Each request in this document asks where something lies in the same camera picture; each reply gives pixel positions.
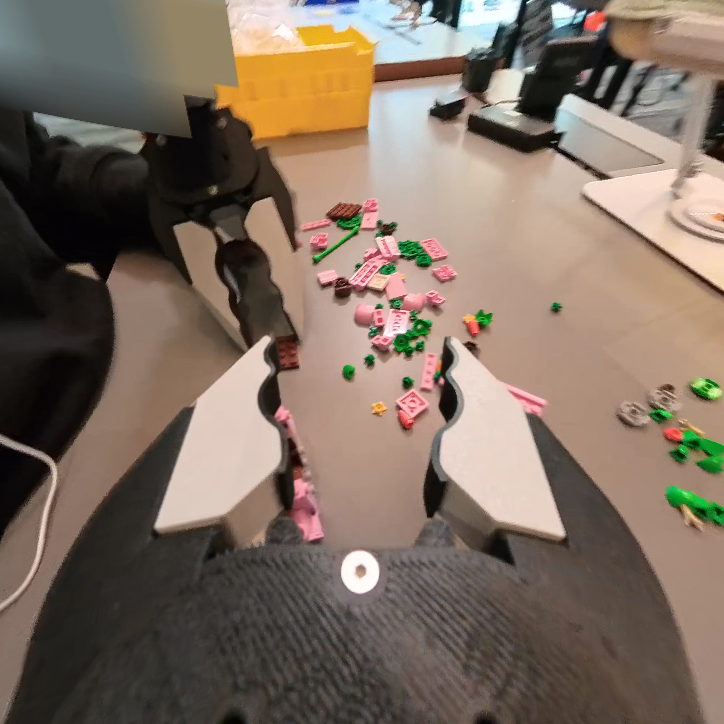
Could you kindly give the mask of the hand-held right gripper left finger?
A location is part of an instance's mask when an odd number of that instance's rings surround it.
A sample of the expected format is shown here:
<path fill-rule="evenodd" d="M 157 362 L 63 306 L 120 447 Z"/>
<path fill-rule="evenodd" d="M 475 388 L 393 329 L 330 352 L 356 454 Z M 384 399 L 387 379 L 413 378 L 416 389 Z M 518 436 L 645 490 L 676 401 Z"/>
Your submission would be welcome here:
<path fill-rule="evenodd" d="M 276 339 L 264 336 L 196 401 L 154 530 L 217 528 L 251 545 L 287 509 Z"/>

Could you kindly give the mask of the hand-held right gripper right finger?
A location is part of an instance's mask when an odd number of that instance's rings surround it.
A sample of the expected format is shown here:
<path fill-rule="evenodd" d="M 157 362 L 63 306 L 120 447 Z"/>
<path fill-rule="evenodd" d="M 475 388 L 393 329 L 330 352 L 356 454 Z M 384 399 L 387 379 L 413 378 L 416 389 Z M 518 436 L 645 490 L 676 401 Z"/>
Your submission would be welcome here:
<path fill-rule="evenodd" d="M 566 529 L 529 418 L 520 403 L 456 337 L 441 355 L 439 411 L 423 483 L 429 518 L 469 549 L 513 534 L 553 544 Z"/>

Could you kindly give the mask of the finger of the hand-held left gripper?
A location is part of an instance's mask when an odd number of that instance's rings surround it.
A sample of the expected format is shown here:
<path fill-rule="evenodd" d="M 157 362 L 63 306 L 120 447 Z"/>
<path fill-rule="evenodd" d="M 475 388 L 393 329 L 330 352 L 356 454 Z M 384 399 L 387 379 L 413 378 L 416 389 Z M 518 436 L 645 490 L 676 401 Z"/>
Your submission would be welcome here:
<path fill-rule="evenodd" d="M 238 283 L 241 331 L 250 343 L 266 335 L 305 333 L 303 257 L 289 238 L 271 198 L 256 202 L 245 218 L 246 236 L 235 240 L 233 275 Z"/>
<path fill-rule="evenodd" d="M 242 352 L 273 335 L 273 258 L 251 238 L 247 216 L 221 208 L 175 226 L 192 288 Z"/>

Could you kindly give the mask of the pink brick-built model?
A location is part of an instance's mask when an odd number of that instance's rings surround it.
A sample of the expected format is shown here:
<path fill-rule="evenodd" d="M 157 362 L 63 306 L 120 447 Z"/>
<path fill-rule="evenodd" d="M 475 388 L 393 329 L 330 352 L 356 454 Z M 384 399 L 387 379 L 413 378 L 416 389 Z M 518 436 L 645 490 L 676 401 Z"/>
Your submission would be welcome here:
<path fill-rule="evenodd" d="M 324 538 L 324 531 L 311 468 L 303 442 L 288 408 L 283 405 L 279 406 L 275 418 L 285 429 L 293 470 L 294 501 L 287 514 L 297 524 L 303 538 L 308 543 L 320 544 Z"/>

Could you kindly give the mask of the person's left forearm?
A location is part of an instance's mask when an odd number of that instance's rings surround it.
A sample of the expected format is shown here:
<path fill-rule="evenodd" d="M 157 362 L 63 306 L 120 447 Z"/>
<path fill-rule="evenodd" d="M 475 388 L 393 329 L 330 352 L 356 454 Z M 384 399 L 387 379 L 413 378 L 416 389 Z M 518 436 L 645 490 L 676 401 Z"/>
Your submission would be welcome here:
<path fill-rule="evenodd" d="M 107 278 L 122 252 L 160 253 L 140 153 L 50 135 L 31 112 L 1 110 L 2 187 L 67 264 Z"/>

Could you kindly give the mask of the green toy plant stem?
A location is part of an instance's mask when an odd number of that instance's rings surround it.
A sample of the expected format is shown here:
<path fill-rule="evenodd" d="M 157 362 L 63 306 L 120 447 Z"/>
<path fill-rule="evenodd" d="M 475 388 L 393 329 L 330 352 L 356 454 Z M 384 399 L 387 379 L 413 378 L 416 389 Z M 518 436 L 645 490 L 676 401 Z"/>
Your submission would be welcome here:
<path fill-rule="evenodd" d="M 313 264 L 320 263 L 323 259 L 328 257 L 331 253 L 333 253 L 336 249 L 343 246 L 347 243 L 350 239 L 357 236 L 360 232 L 360 224 L 356 225 L 355 227 L 351 227 L 348 231 L 348 233 L 342 237 L 340 240 L 338 240 L 336 243 L 332 244 L 331 246 L 328 246 L 327 248 L 319 251 L 318 253 L 314 254 L 312 256 L 312 262 Z"/>

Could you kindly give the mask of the yellow plastic crate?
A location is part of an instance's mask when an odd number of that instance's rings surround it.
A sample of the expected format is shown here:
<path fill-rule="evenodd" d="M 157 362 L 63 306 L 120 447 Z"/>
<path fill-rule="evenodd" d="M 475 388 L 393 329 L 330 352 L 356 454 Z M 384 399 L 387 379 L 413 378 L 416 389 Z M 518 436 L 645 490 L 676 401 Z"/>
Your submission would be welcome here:
<path fill-rule="evenodd" d="M 216 103 L 257 140 L 367 128 L 376 43 L 354 27 L 297 29 L 300 49 L 237 55 L 238 84 L 216 86 Z"/>

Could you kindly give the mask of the white plastic bag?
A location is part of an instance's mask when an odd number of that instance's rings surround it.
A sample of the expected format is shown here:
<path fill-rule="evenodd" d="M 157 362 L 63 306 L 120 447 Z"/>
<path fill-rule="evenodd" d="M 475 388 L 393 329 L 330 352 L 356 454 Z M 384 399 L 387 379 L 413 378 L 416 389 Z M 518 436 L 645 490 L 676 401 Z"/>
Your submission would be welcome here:
<path fill-rule="evenodd" d="M 236 57 L 281 54 L 305 48 L 291 9 L 305 2 L 226 1 Z"/>

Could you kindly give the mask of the person's black clothing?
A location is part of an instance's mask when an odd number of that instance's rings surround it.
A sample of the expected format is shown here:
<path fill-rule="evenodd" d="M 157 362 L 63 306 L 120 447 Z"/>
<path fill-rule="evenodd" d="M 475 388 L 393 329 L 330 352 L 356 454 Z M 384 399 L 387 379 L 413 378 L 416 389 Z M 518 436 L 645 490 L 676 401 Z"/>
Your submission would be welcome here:
<path fill-rule="evenodd" d="M 2 434 L 59 460 L 97 405 L 113 351 L 106 286 L 68 270 L 2 185 Z"/>

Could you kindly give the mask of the cluster of green grey pieces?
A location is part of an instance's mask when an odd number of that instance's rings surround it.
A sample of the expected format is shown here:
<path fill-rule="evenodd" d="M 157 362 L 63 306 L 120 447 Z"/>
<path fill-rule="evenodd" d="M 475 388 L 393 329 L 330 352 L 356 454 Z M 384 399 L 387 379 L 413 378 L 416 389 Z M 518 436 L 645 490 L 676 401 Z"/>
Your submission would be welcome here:
<path fill-rule="evenodd" d="M 664 383 L 651 388 L 646 402 L 622 401 L 615 416 L 624 426 L 641 429 L 649 423 L 662 427 L 662 436 L 669 444 L 669 458 L 682 466 L 692 462 L 695 467 L 711 475 L 722 477 L 723 445 L 711 439 L 699 427 L 679 416 L 683 408 L 678 388 Z M 698 531 L 706 526 L 723 528 L 723 506 L 682 487 L 672 485 L 665 490 L 668 505 L 678 511 L 685 525 Z"/>

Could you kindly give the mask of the small black adapter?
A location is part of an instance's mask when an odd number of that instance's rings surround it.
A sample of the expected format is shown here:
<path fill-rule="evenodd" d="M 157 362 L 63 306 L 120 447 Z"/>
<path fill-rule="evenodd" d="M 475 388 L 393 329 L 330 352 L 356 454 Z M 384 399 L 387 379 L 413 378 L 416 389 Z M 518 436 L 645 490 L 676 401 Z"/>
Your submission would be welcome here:
<path fill-rule="evenodd" d="M 464 89 L 455 89 L 438 96 L 429 108 L 429 116 L 441 121 L 458 118 L 466 108 L 470 94 Z"/>

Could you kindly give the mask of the white desk stand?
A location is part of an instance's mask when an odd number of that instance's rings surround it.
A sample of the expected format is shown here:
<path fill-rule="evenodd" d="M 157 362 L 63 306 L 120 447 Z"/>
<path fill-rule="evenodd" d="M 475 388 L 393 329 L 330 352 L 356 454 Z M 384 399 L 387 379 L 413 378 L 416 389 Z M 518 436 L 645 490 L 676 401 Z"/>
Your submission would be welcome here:
<path fill-rule="evenodd" d="M 674 170 L 600 180 L 583 196 L 621 224 L 723 291 L 723 243 L 682 230 L 668 215 L 680 198 L 723 201 L 723 181 L 704 171 L 702 149 L 715 90 L 723 78 L 723 3 L 609 2 L 609 39 L 622 56 L 690 74 L 691 98 Z"/>

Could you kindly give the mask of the white round dish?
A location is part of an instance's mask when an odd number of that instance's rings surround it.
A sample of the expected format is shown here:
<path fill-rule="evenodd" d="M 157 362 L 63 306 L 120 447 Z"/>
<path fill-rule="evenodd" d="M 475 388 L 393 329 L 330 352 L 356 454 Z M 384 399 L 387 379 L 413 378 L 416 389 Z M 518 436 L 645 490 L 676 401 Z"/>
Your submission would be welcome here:
<path fill-rule="evenodd" d="M 674 201 L 668 215 L 682 230 L 697 237 L 723 243 L 723 201 L 695 197 Z"/>

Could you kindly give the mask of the grey flat tray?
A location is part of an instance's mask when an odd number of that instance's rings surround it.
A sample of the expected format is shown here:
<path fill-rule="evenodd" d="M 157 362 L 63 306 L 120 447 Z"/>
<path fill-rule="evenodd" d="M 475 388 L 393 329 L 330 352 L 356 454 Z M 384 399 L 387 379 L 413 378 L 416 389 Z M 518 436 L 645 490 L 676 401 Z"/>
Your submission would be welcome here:
<path fill-rule="evenodd" d="M 676 165 L 677 143 L 573 94 L 561 102 L 555 128 L 557 152 L 600 179 Z"/>

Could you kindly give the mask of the black upright device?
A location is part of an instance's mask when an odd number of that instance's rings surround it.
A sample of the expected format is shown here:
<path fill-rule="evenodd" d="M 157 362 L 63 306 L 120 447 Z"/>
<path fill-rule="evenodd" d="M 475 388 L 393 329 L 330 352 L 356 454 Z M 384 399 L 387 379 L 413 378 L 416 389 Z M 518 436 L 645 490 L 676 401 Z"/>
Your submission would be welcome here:
<path fill-rule="evenodd" d="M 563 97 L 592 58 L 595 35 L 549 42 L 532 72 L 526 73 L 515 110 L 542 121 L 553 121 Z"/>

